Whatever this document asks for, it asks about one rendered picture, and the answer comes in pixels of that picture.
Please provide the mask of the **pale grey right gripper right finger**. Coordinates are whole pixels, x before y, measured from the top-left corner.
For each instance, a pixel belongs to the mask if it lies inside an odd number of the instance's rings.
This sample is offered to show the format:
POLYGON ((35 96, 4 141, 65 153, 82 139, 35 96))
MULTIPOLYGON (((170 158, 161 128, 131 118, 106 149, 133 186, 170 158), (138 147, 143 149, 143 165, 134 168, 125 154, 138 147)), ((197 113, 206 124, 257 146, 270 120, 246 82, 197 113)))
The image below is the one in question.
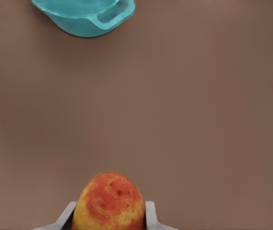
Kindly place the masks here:
POLYGON ((147 230, 179 230, 160 223, 157 219, 155 203, 145 201, 146 208, 146 228, 147 230))

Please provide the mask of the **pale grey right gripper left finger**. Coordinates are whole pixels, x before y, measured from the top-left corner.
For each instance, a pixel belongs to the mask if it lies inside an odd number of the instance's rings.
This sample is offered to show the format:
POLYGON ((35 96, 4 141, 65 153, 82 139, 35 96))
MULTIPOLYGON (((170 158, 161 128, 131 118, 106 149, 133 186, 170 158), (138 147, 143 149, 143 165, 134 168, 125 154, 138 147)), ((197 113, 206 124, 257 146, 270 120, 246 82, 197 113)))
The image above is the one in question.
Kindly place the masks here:
POLYGON ((71 230, 73 213, 76 205, 77 201, 71 201, 54 223, 32 230, 71 230))

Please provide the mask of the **red and yellow potato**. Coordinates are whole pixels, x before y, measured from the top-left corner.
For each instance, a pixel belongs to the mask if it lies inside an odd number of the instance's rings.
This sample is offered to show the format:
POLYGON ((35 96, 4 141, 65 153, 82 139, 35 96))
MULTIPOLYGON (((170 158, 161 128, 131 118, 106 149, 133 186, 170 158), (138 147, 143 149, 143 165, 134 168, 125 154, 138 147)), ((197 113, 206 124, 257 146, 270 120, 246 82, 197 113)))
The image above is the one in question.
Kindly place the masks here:
POLYGON ((85 187, 74 209, 71 230, 143 230, 145 202, 126 176, 105 172, 85 187))

